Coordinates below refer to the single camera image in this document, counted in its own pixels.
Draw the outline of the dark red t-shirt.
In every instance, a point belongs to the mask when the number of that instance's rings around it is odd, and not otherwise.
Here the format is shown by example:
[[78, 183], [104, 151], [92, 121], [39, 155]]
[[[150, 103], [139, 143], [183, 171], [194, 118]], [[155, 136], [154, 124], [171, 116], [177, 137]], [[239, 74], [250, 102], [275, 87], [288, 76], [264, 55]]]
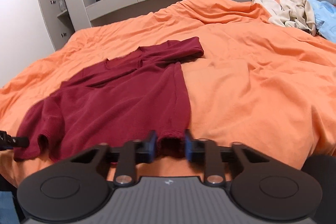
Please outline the dark red t-shirt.
[[180, 153], [191, 118], [182, 64], [203, 53], [197, 37], [169, 40], [84, 68], [26, 112], [17, 136], [30, 144], [15, 149], [14, 159], [48, 152], [59, 161], [99, 143], [143, 140], [151, 131], [159, 153]]

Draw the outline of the white object on shelf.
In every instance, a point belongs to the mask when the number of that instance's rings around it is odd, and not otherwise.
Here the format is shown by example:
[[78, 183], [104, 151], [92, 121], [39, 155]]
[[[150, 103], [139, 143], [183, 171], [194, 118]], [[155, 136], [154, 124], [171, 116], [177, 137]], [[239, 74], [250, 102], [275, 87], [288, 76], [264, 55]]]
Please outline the white object on shelf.
[[65, 0], [59, 0], [59, 7], [61, 11], [66, 11], [67, 5], [66, 5]]

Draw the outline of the beige crumpled garment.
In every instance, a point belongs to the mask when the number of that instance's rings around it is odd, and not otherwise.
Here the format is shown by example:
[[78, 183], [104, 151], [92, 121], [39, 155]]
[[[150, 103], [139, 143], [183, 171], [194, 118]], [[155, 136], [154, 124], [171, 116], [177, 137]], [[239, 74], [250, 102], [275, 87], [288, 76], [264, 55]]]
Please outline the beige crumpled garment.
[[280, 27], [293, 27], [312, 36], [317, 33], [315, 15], [308, 0], [252, 0], [269, 12], [268, 21]]

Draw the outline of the light blue garment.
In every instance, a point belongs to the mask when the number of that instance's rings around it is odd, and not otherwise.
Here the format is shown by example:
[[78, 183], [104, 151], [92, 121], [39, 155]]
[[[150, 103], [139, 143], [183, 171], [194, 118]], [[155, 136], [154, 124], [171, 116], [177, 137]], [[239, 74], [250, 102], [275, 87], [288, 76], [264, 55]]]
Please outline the light blue garment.
[[327, 1], [308, 0], [314, 11], [316, 29], [320, 36], [336, 42], [335, 5]]

